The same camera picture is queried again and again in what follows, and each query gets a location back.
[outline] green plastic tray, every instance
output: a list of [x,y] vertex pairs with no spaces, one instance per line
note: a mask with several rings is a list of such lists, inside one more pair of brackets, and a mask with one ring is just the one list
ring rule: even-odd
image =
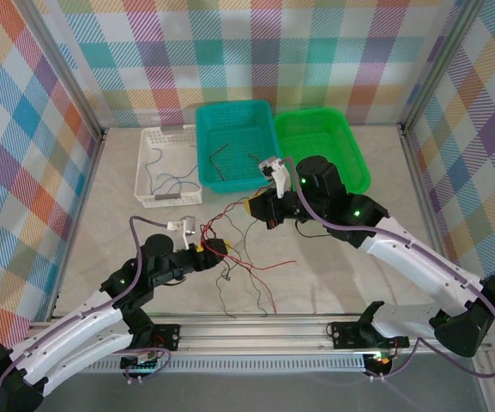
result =
[[279,114],[274,119],[278,144],[295,165],[306,157],[321,155],[339,170],[350,193],[364,193],[371,185],[363,155],[344,115],[327,107]]

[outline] perforated metal plate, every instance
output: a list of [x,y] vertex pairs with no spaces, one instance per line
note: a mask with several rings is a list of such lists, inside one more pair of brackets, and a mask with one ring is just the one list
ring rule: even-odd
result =
[[[174,356],[165,373],[306,373],[364,371],[362,354],[274,356]],[[119,358],[109,357],[87,367],[84,373],[121,373]],[[135,368],[135,373],[153,369]]]

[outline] red wire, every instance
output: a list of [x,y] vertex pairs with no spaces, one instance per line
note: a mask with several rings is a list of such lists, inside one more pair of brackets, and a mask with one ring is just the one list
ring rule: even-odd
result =
[[[255,193],[255,196],[258,194],[259,191],[263,190],[263,189],[267,189],[269,186],[267,187],[261,187],[257,193]],[[269,270],[269,269],[273,269],[273,268],[276,268],[278,266],[282,266],[283,264],[292,264],[292,263],[295,263],[296,260],[288,260],[286,262],[281,262],[280,264],[273,264],[271,266],[268,266],[268,267],[265,267],[265,268],[258,268],[256,267],[254,264],[251,264],[251,263],[248,263],[248,262],[244,262],[243,260],[240,260],[240,259],[237,259],[236,257],[234,256],[231,256],[231,255],[228,255],[228,254],[223,254],[223,253],[219,253],[217,252],[215,249],[211,248],[208,244],[207,244],[207,232],[208,231],[211,231],[213,234],[214,234],[214,230],[213,228],[211,227],[214,223],[214,221],[218,221],[219,219],[222,219],[222,217],[224,217],[224,215],[226,213],[228,213],[229,211],[231,211],[237,204],[242,204],[243,202],[234,202],[234,203],[230,203],[228,204],[224,210],[222,211],[222,213],[218,214],[217,216],[215,216],[213,219],[210,219],[207,224],[203,227],[203,230],[202,230],[202,236],[201,236],[201,241],[202,241],[202,245],[203,247],[206,247],[209,251],[211,251],[212,253],[214,253],[215,255],[218,255],[218,256],[221,256],[221,257],[224,257],[224,258],[229,258],[230,260],[232,260],[234,263],[238,264],[239,266],[247,269],[250,274],[255,278],[257,279],[265,288],[266,290],[268,291],[269,293],[269,298],[270,298],[270,304],[272,305],[272,308],[274,309],[274,313],[277,313],[277,307],[276,307],[276,304],[275,304],[275,301],[274,301],[274,295],[272,294],[272,291],[270,290],[269,286],[263,282],[262,279],[260,279],[258,276],[256,276],[254,273],[253,273],[253,269],[255,270]]]

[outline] tangled wires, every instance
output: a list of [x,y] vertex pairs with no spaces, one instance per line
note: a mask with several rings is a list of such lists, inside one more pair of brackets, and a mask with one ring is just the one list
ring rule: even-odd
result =
[[[260,190],[263,190],[263,189],[266,189],[266,188],[261,188],[257,191],[256,194],[258,194],[258,192]],[[208,236],[209,235],[212,235],[214,238],[216,237],[216,232],[215,230],[213,229],[213,224],[218,221],[219,219],[222,219],[223,217],[226,217],[230,223],[232,224],[232,226],[237,230],[239,231],[241,234],[242,234],[242,237],[244,238],[244,245],[246,246],[247,244],[247,233],[249,231],[249,229],[253,226],[253,224],[255,223],[255,221],[253,221],[250,226],[247,228],[247,231],[245,231],[245,233],[243,231],[241,231],[236,225],[233,224],[233,221],[232,219],[230,219],[230,217],[227,215],[228,212],[230,212],[231,210],[234,209],[234,207],[238,204],[242,204],[242,201],[245,200],[247,197],[243,197],[241,199],[239,199],[238,201],[236,202],[233,202],[233,203],[230,203],[228,204],[224,210],[219,213],[217,216],[215,216],[214,218],[210,219],[205,225],[201,225],[201,231],[202,231],[202,235],[201,235],[201,243],[203,245],[203,247],[207,248],[208,250],[212,251],[213,253],[223,257],[223,262],[225,262],[227,268],[225,268],[225,270],[222,272],[221,276],[219,276],[219,278],[217,279],[217,287],[219,288],[220,290],[220,300],[222,300],[221,298],[221,289],[220,287],[218,286],[218,281],[223,278],[225,280],[229,279],[229,275],[230,275],[230,271],[232,271],[236,266],[240,266],[242,268],[244,268],[245,270],[247,270],[247,272],[249,273],[250,275],[250,278],[251,278],[251,282],[253,284],[253,286],[255,287],[255,289],[258,291],[259,295],[258,295],[258,298],[257,298],[257,306],[264,311],[264,309],[262,309],[261,305],[260,305],[260,299],[261,299],[261,291],[260,289],[258,289],[256,286],[255,286],[255,283],[253,281],[253,279],[256,279],[258,282],[260,282],[264,288],[266,289],[266,291],[268,292],[268,295],[269,295],[269,299],[270,299],[270,303],[272,305],[272,309],[274,311],[274,313],[277,313],[277,307],[276,307],[276,304],[275,304],[275,300],[274,300],[274,296],[272,294],[272,291],[270,290],[269,286],[262,280],[260,279],[257,275],[255,275],[253,273],[253,270],[269,270],[269,269],[273,269],[275,267],[278,267],[278,266],[282,266],[283,264],[291,264],[291,263],[294,263],[296,262],[295,260],[288,260],[286,262],[281,262],[279,264],[273,264],[271,266],[268,266],[268,267],[256,267],[255,264],[252,263],[252,260],[251,258],[249,257],[249,253],[247,252],[246,250],[246,247],[245,247],[245,254],[249,260],[249,262],[245,262],[244,260],[241,260],[241,254],[238,253],[236,251],[236,253],[238,253],[238,256],[239,257],[234,257],[230,254],[222,254],[222,253],[219,253],[217,251],[215,251],[214,249],[212,249],[208,244],[207,244],[207,240],[208,240]],[[226,262],[225,259],[228,259],[230,261],[233,262],[233,265],[231,266],[228,262]]]

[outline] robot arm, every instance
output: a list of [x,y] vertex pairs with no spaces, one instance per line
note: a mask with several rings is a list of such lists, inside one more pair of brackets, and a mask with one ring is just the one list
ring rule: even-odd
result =
[[[260,168],[276,187],[245,202],[253,217],[265,221],[268,229],[285,219],[313,219],[298,193],[291,191],[283,161],[270,159]],[[495,276],[481,280],[459,268],[417,240],[383,206],[367,196],[347,193],[336,166],[322,156],[302,160],[296,172],[311,212],[345,228],[327,228],[333,237],[383,260],[434,299],[433,304],[421,306],[370,304],[359,320],[359,333],[368,345],[397,336],[436,337],[452,352],[474,356],[493,315],[468,285],[483,293],[495,307]],[[448,271],[459,276],[451,276]]]
[[[191,221],[186,218],[178,226],[189,227]],[[173,280],[181,282],[188,273],[213,268],[227,254],[224,240],[208,239],[207,244],[211,251],[190,244],[173,252],[169,237],[150,236],[141,247],[140,275],[123,297],[119,298],[120,294],[136,278],[134,258],[103,282],[85,303],[51,327],[13,348],[0,344],[0,412],[36,410],[43,398],[67,378],[116,351],[155,351],[159,346],[176,350],[179,325],[155,325],[141,306],[154,297],[154,288]],[[168,338],[161,344],[158,336]],[[122,358],[123,368],[135,363],[134,357]]]

